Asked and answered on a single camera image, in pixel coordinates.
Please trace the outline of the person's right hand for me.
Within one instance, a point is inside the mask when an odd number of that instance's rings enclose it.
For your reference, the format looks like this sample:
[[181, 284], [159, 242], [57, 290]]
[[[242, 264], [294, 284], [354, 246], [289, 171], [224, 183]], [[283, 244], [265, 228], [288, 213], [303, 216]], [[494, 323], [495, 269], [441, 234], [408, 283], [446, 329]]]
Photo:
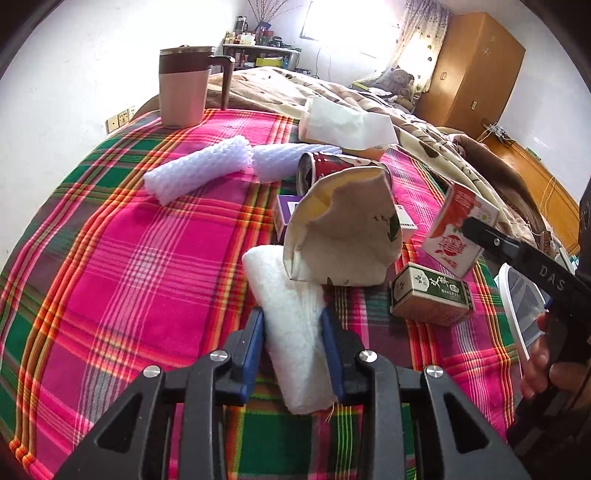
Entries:
[[581, 389], [588, 368], [578, 363], [550, 364], [550, 350], [546, 335], [541, 335], [531, 346], [530, 358], [523, 364], [521, 393], [527, 400], [543, 393], [552, 384], [575, 396]]

